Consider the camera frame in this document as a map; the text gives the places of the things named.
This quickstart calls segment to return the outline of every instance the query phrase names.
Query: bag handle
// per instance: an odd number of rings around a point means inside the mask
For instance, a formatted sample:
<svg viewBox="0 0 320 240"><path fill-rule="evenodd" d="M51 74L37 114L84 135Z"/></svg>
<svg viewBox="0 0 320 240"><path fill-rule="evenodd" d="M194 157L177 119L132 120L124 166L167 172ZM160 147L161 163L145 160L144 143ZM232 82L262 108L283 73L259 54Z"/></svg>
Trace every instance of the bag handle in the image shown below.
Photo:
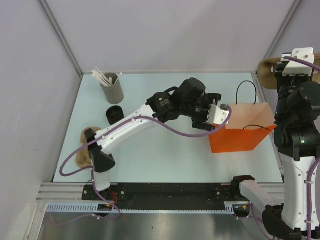
<svg viewBox="0 0 320 240"><path fill-rule="evenodd" d="M238 88L236 89L236 96L235 96L236 103L235 103L235 105L238 104L238 92L239 92L239 88L240 88L240 86L241 86L243 83L245 83L245 82L251 83L251 84L254 86L255 99L254 99L254 104L253 104L253 105L255 105L255 104L257 103L257 87L256 87L256 85L255 85L252 81L248 81L248 80L243 81L242 83L240 83L240 85L239 85Z"/></svg>
<svg viewBox="0 0 320 240"><path fill-rule="evenodd" d="M262 129L270 130L269 128L266 128L266 127L264 127L264 126L260 126L260 125L255 125L255 124L251 124L251 125L245 126L243 129L246 129L247 127L250 127L250 126L253 126L253 127L260 127L260 128L262 128Z"/></svg>

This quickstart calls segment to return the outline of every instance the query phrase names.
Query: paper bag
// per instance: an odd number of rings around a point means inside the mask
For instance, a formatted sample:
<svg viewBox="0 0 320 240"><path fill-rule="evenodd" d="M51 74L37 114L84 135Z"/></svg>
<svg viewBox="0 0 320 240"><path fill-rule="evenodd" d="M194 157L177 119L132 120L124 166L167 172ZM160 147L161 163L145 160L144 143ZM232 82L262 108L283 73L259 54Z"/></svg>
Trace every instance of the paper bag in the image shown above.
<svg viewBox="0 0 320 240"><path fill-rule="evenodd" d="M274 113L267 102L230 106L232 115L229 124L209 135L212 153L252 151L276 127Z"/></svg>

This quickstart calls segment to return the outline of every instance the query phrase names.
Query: light blue table surface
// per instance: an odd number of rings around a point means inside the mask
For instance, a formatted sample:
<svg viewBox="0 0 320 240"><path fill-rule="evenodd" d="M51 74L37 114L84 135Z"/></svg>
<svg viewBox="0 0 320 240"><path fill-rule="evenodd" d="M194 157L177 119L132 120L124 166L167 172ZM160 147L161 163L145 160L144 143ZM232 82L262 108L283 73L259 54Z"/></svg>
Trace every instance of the light blue table surface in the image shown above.
<svg viewBox="0 0 320 240"><path fill-rule="evenodd" d="M222 94L221 103L224 104L235 103L236 90L242 81L252 81L249 73L123 74L120 82L124 100L119 106L128 116L154 93L179 87L190 77L202 81L207 93ZM252 103L254 98L253 86L243 84L239 101ZM59 169L68 155L81 146L80 135L84 128L109 126L106 111L111 106L99 82L91 75L84 75L54 182L86 183L91 179L89 169L70 177L62 177ZM191 119L184 116L166 124L185 133L201 132L193 129ZM213 154L208 137L186 138L158 126L128 139L114 151L113 157L116 162L110 174L113 183L228 183L239 175L252 175L260 183L282 183L269 136L253 151ZM74 157L64 172L77 169Z"/></svg>

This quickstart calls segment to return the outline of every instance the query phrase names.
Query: brown object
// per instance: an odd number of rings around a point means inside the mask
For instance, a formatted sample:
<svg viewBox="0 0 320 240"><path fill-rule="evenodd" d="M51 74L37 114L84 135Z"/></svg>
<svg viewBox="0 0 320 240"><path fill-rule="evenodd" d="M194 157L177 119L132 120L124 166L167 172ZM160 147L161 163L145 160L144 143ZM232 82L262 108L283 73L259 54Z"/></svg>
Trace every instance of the brown object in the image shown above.
<svg viewBox="0 0 320 240"><path fill-rule="evenodd" d="M314 64L320 66L320 52L314 53ZM277 89L277 79L275 72L277 69L277 63L281 60L280 57L271 57L262 60L258 66L258 79L261 85L266 89ZM312 81L320 84L320 72L313 75Z"/></svg>
<svg viewBox="0 0 320 240"><path fill-rule="evenodd" d="M212 153L254 150L276 127L269 103L231 104L229 124L209 135Z"/></svg>
<svg viewBox="0 0 320 240"><path fill-rule="evenodd" d="M80 142L82 143L82 145L85 145L87 143L86 137L85 137L85 131L88 129L93 129L95 132L101 130L101 128L96 127L96 126L90 126L90 127L86 127L82 133L81 133L81 137L80 137ZM91 159L89 156L89 151L88 148L86 147L85 149L82 149L81 151L79 151L76 154L76 158L75 158L75 163L77 164L77 166L79 168L85 168L85 167L90 167L91 165Z"/></svg>

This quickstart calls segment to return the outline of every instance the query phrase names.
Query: orange gift bag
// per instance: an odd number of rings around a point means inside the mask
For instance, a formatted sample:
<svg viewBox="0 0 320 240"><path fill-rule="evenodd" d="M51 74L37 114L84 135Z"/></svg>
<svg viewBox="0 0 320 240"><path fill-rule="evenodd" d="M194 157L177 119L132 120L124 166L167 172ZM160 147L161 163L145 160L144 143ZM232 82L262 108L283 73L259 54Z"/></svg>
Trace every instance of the orange gift bag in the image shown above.
<svg viewBox="0 0 320 240"><path fill-rule="evenodd" d="M255 88L254 103L238 103L239 87L249 82ZM236 90L236 104L231 104L229 123L218 132L209 135L212 153L252 151L273 129L275 117L267 102L257 103L257 88L251 81L243 81Z"/></svg>

